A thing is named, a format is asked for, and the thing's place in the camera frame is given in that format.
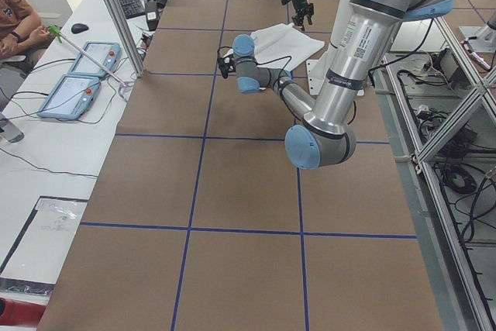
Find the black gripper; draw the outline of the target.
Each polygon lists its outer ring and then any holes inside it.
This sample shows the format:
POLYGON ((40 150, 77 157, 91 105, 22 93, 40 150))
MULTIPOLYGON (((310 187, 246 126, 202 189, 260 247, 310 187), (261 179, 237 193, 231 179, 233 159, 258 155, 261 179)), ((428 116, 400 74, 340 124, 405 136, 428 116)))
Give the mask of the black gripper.
POLYGON ((312 26, 312 17, 314 15, 314 5, 308 0, 291 0, 295 14, 291 17, 295 26, 300 27, 304 20, 309 26, 312 26))

